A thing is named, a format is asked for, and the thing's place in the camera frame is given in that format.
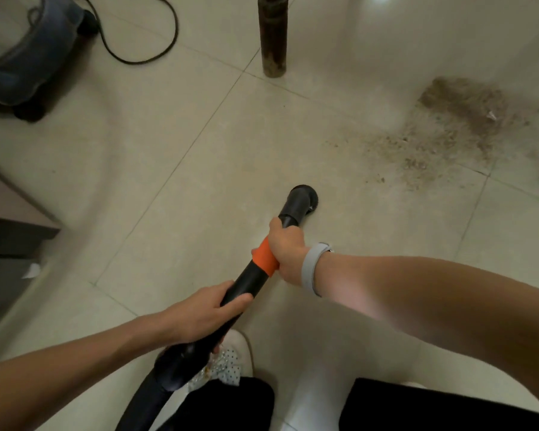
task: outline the right arm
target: right arm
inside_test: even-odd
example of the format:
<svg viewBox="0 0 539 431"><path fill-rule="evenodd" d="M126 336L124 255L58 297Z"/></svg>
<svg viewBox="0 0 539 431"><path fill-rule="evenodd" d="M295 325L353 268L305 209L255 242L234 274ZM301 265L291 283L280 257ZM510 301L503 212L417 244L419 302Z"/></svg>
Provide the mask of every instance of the right arm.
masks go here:
<svg viewBox="0 0 539 431"><path fill-rule="evenodd" d="M269 244L284 279L300 285L301 229L274 219ZM451 261L337 253L320 257L314 282L322 297L488 362L539 398L539 289Z"/></svg>

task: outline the left arm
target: left arm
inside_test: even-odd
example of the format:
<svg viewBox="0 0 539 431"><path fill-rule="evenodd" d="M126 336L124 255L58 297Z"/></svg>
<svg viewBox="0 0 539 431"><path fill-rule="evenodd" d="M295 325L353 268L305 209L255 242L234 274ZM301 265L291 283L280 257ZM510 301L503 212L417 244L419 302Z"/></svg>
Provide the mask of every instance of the left arm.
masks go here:
<svg viewBox="0 0 539 431"><path fill-rule="evenodd" d="M232 284L204 287L162 312L0 362L0 430L35 429L133 359L213 333L253 299L245 294L220 307Z"/></svg>

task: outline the table leg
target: table leg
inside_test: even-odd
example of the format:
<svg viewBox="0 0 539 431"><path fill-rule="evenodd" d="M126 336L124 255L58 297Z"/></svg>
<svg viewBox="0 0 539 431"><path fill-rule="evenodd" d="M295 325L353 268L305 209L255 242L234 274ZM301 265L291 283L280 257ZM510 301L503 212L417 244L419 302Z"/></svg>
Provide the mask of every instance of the table leg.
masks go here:
<svg viewBox="0 0 539 431"><path fill-rule="evenodd" d="M286 72L288 1L258 0L261 63L264 74L271 78Z"/></svg>

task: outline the gray fitness band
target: gray fitness band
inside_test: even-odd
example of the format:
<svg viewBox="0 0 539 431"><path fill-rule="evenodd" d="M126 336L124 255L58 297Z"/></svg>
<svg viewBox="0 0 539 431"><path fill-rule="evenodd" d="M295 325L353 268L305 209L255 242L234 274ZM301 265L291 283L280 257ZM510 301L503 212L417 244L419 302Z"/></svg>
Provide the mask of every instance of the gray fitness band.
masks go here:
<svg viewBox="0 0 539 431"><path fill-rule="evenodd" d="M313 293L318 297L321 295L316 292L316 285L314 284L313 277L316 273L317 261L320 259L321 255L324 252L331 251L331 246L320 242L311 247L309 252L306 254L305 259L303 259L302 264L302 287Z"/></svg>

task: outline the power cord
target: power cord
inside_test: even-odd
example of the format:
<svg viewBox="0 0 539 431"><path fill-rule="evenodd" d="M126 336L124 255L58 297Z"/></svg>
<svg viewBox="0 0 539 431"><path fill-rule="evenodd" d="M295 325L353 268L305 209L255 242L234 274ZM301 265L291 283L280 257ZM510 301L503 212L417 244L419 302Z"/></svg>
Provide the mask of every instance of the power cord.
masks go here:
<svg viewBox="0 0 539 431"><path fill-rule="evenodd" d="M106 42L106 37L104 36L104 30L102 29L102 21L100 20L100 15L98 14L98 11L96 11L96 8L93 6L92 2L90 0L84 0L84 1L86 3L88 3L88 5L91 7L91 9L93 11L93 15L96 17L96 21L98 22L98 28L100 29L100 37L102 38L102 43L104 44L104 47L106 47L106 50L108 50L109 54L112 57L114 57L116 60L122 62L123 64L126 64L126 65L145 65L146 63L150 63L150 62L153 62L154 60L158 60L160 57L163 57L167 53L169 53L169 51L173 48L176 41L178 40L178 31L179 31L179 28L178 28L178 14L176 13L176 10L173 8L172 4L168 0L158 0L158 1L161 1L162 3L164 3L166 6L168 6L168 8L172 11L174 24L176 26L176 31L173 34L172 41L165 48L164 51L162 51L161 53L159 53L159 54L157 54L157 55L155 55L153 57L150 57L149 59L146 59L146 60L126 60L126 59L123 59L123 58L119 57L114 51L112 51L110 49L110 47L108 46L108 43Z"/></svg>

